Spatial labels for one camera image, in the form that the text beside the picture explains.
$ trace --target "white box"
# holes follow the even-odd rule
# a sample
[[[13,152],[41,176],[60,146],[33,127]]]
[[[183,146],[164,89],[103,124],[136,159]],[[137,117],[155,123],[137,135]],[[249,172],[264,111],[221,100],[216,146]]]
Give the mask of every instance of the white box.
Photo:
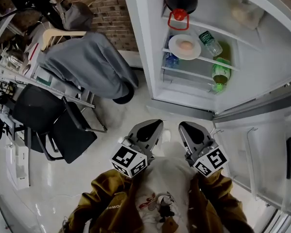
[[[29,149],[16,135],[15,141],[6,137],[5,145],[6,172],[9,181],[16,190],[30,186],[29,183]]]
[[[117,143],[110,158],[113,167],[132,178],[147,167],[147,157],[130,147]]]
[[[193,165],[201,174],[209,177],[215,171],[229,162],[229,158],[223,148],[217,147],[208,154],[200,157]]]

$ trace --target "brown jacket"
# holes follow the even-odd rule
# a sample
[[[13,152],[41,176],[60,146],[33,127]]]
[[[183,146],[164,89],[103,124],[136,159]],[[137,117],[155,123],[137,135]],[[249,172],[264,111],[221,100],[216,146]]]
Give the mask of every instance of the brown jacket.
[[[140,233],[143,223],[135,206],[142,174],[130,179],[112,169],[92,181],[93,191],[83,193],[68,219],[69,233],[82,233],[92,219],[90,233]],[[246,222],[242,203],[230,191],[232,180],[217,171],[209,178],[196,174],[189,191],[188,222],[191,233],[253,233]]]

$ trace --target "white t-shirt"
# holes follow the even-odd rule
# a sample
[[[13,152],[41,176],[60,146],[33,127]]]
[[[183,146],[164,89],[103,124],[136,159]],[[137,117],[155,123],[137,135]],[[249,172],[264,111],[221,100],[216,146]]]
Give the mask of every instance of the white t-shirt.
[[[176,233],[188,233],[188,193],[196,171],[184,159],[156,157],[145,170],[136,193],[136,207],[144,224],[144,233],[161,233],[172,217]]]

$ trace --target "gray bag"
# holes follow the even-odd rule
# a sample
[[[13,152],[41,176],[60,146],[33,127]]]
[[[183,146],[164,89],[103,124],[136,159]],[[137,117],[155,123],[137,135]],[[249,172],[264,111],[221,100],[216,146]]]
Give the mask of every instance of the gray bag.
[[[74,2],[65,13],[63,25],[69,31],[90,31],[94,17],[85,3]]]

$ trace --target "green bottle cap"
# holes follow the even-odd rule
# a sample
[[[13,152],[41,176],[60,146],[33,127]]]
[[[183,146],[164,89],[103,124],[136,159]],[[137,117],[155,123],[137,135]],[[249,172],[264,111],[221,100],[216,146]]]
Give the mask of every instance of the green bottle cap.
[[[218,83],[216,86],[213,87],[213,90],[219,92],[219,91],[222,91],[223,88],[224,88],[224,85],[221,83]]]

